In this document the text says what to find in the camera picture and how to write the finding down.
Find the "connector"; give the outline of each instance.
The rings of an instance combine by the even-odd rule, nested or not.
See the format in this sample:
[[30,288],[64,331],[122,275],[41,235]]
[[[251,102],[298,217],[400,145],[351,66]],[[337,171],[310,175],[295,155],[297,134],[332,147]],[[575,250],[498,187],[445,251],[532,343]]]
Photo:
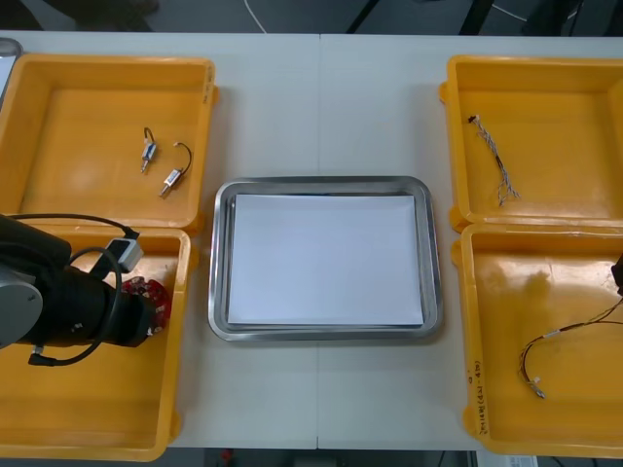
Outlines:
[[143,150],[143,164],[140,167],[141,173],[147,169],[147,164],[154,159],[156,156],[156,150],[158,149],[158,145],[156,143],[149,143],[145,140],[145,149]]
[[182,177],[183,173],[184,172],[182,172],[181,169],[174,168],[171,173],[168,174],[168,177],[166,177],[165,179],[165,185],[160,191],[161,198],[164,198],[168,191],[173,188],[177,184],[177,182],[179,182],[179,179]]

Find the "floor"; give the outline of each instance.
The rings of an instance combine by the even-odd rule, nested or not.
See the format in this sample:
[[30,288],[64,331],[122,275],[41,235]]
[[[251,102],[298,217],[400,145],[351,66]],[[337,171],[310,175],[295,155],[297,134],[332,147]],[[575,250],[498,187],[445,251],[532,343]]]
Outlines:
[[[22,0],[47,30],[76,25],[42,0]],[[587,0],[574,35],[601,36],[616,0]],[[248,0],[269,33],[344,33],[367,0]],[[495,5],[525,18],[538,0],[496,0]],[[458,34],[471,0],[383,0],[361,24],[360,34]],[[160,0],[147,18],[156,32],[261,32],[243,0]],[[522,21],[493,9],[481,33],[518,35]]]

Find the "black cable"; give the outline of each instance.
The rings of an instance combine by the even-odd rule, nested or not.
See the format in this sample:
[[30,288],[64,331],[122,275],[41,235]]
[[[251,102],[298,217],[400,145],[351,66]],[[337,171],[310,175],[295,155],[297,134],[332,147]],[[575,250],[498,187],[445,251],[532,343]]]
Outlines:
[[443,463],[445,456],[446,456],[446,452],[442,451],[441,456],[439,457],[439,462],[437,462],[437,467],[441,467],[441,464]]
[[104,325],[100,328],[99,333],[91,343],[87,349],[85,349],[82,353],[76,355],[75,357],[67,358],[65,360],[57,360],[52,357],[44,357],[41,354],[33,353],[30,355],[30,359],[28,360],[28,364],[34,365],[37,367],[67,367],[69,365],[73,365],[74,363],[81,362],[89,355],[94,353],[97,348],[104,342],[106,336],[111,331],[114,320],[117,316],[117,311],[119,308],[121,293],[122,293],[122,277],[121,277],[121,267],[117,262],[117,258],[106,248],[102,248],[101,246],[91,246],[89,248],[85,248],[84,250],[80,250],[78,253],[73,255],[69,259],[69,264],[71,265],[74,261],[76,261],[81,256],[86,255],[91,252],[99,252],[104,255],[110,264],[113,266],[113,272],[115,272],[115,296],[113,298],[113,304],[110,306],[108,313],[104,316]]
[[188,165],[186,165],[186,168],[182,170],[182,175],[184,175],[186,172],[188,172],[188,169],[191,168],[191,164],[193,163],[193,152],[191,151],[191,148],[189,148],[188,146],[186,146],[184,143],[180,141],[173,143],[173,146],[175,147],[182,146],[186,148],[186,151],[188,151]]
[[152,143],[155,143],[156,140],[154,139],[154,133],[152,133],[152,130],[149,129],[147,126],[143,128],[143,135],[145,136],[145,139],[150,139]]
[[361,23],[372,13],[374,8],[377,6],[377,3],[379,3],[379,0],[368,0],[368,2],[363,6],[363,9],[359,12],[359,15],[357,15],[357,18],[355,18],[352,24],[348,27],[347,34],[354,34],[357,32],[357,29],[359,29]]
[[568,30],[569,36],[573,35],[573,31],[575,30],[575,25],[577,24],[577,19],[580,18],[580,13],[582,13],[583,6],[584,6],[584,0],[580,0],[580,4],[577,6],[577,10],[575,10],[575,16],[573,17],[573,21],[571,22],[571,28]]
[[566,331],[571,331],[573,329],[584,328],[586,326],[591,326],[593,324],[623,324],[623,322],[619,322],[619,321],[605,320],[621,305],[623,305],[623,299],[619,300],[615,305],[611,306],[610,308],[607,308],[606,310],[602,311],[597,316],[592,317],[588,321],[569,324],[551,333],[545,334],[543,336],[538,336],[526,344],[526,346],[524,347],[524,349],[522,350],[519,356],[519,373],[522,376],[524,382],[531,387],[531,389],[536,393],[538,397],[545,399],[545,394],[536,386],[536,382],[530,378],[530,376],[528,375],[528,371],[526,369],[526,359],[528,358],[528,352],[530,352],[532,347],[539,341],[552,338],[554,336],[557,336]]
[[126,238],[136,240],[138,238],[138,232],[131,229],[128,226],[125,226],[119,222],[111,221],[110,219],[106,219],[105,217],[98,216],[90,216],[88,214],[65,214],[65,213],[42,213],[42,214],[14,214],[12,216],[7,216],[11,219],[15,219],[17,221],[25,220],[25,219],[82,219],[85,221],[93,221],[99,222],[101,224],[108,224],[109,226],[117,227],[124,231],[126,234]]

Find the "red object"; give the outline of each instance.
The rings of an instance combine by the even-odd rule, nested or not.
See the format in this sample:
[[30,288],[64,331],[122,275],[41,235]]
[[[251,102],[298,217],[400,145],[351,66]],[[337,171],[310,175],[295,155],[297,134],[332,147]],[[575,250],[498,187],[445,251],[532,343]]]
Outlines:
[[171,317],[171,298],[163,284],[156,280],[146,282],[145,277],[138,275],[124,282],[121,290],[127,294],[143,296],[156,308],[152,334],[157,334],[166,327]]

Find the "metal tray rim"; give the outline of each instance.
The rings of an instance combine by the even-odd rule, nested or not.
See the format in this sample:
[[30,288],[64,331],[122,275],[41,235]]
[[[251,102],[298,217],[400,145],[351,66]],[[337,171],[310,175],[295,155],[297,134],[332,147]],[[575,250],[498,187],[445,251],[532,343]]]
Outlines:
[[[225,265],[226,232],[229,227],[227,202],[231,192],[242,188],[248,194],[257,193],[257,189],[287,187],[285,192],[273,190],[270,194],[314,193],[310,187],[322,186],[317,193],[336,195],[371,195],[399,193],[413,195],[416,202],[416,221],[418,223],[418,244],[420,269],[425,266],[425,278],[421,274],[422,309],[424,324],[421,326],[275,326],[275,325],[229,325],[227,323],[227,305],[223,297],[225,274],[229,268]],[[362,191],[361,188],[374,188]],[[408,176],[378,177],[269,177],[239,178],[223,184],[217,192],[214,203],[214,222],[212,230],[211,264],[208,296],[208,322],[212,331],[225,341],[303,341],[303,340],[369,340],[369,339],[424,339],[434,334],[442,324],[443,304],[437,241],[434,230],[432,201],[429,189],[423,182]]]

